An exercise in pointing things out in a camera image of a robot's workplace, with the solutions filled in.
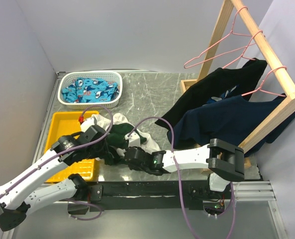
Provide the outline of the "white green t shirt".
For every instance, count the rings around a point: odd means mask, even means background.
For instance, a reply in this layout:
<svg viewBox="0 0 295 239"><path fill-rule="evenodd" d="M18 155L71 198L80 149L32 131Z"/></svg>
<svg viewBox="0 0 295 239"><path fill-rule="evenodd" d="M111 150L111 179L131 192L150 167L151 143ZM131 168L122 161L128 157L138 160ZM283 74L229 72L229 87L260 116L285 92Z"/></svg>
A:
<svg viewBox="0 0 295 239"><path fill-rule="evenodd" d="M124 158L125 150L129 147L129 141L125 136L134 128L134 125L128 121L125 115L116 113L113 116L113 126L109 135L105 138L105 149L99 159L103 160L106 165L113 166L121 163ZM142 132L138 129L135 133L140 138L140 147L148 152L161 150L157 142L149 133Z"/></svg>

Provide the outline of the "pink wire hanger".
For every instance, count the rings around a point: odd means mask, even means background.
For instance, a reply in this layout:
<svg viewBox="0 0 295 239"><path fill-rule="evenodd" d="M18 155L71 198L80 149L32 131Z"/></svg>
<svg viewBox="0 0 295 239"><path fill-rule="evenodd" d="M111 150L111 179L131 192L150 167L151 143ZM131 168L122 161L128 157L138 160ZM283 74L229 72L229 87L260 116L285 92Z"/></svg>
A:
<svg viewBox="0 0 295 239"><path fill-rule="evenodd" d="M232 53L232 52L235 52L235 51L238 51L238 50L242 50L243 49L243 47L240 47L240 48L236 48L236 49L231 50L231 51L227 51L227 52L221 53L219 55L216 55L215 54L216 51L217 51L217 49L218 49L218 46L219 46L220 42L222 42L223 40L225 40L226 38L228 38L230 35L248 36L248 37L251 36L251 35L248 35L248 34L235 33L233 31L234 30L234 25L235 25L236 17L237 17L237 15L240 13L240 11L242 9L246 9L247 10L248 7L247 6L243 6L242 8L240 8L236 12L236 14L234 16L234 19L233 19L233 22L232 22L232 26L231 26L230 32L227 35L225 35L224 37L221 37L221 34L224 32L224 29L226 27L226 24L227 24L227 22L229 20L229 16L227 16L227 10L225 9L225 7L222 7L222 9L221 9L221 11L219 13L218 19L216 21L214 31L212 33L212 37L211 37L211 40L210 40L210 43L209 43L209 47L206 50L204 50L199 56L194 57L191 60L187 61L184 64L184 68L185 69L188 69L188 68L191 68L191 67L194 67L194 66L197 66L197 65L206 63L206 62L211 63L213 61L213 59L215 59L217 57L220 57L222 55L225 55L225 54ZM203 61L188 66L189 63L191 63L192 61L194 61L196 59L199 59L205 53L206 53L206 56L205 56L205 59Z"/></svg>

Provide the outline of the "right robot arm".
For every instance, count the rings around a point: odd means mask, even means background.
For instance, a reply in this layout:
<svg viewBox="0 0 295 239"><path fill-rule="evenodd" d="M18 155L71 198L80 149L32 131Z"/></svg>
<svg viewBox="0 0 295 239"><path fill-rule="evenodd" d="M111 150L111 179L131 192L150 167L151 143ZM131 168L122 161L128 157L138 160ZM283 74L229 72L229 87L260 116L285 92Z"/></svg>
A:
<svg viewBox="0 0 295 239"><path fill-rule="evenodd" d="M124 155L131 170L161 176L186 169L209 169L209 188L223 192L231 182L242 182L244 175L244 150L236 145L214 138L209 144L180 151L155 151L148 153L140 147L129 147Z"/></svg>

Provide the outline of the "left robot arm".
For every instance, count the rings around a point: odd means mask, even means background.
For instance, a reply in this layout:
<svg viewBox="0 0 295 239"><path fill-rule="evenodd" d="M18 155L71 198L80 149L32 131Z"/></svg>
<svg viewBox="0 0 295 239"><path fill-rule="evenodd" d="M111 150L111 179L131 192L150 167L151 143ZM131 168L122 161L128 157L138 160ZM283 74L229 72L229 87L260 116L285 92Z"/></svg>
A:
<svg viewBox="0 0 295 239"><path fill-rule="evenodd" d="M64 135L45 154L20 175L0 186L0 229L10 231L28 215L60 200L87 198L89 187L80 174L42 187L58 172L76 162L95 158L108 132L97 125L85 131Z"/></svg>

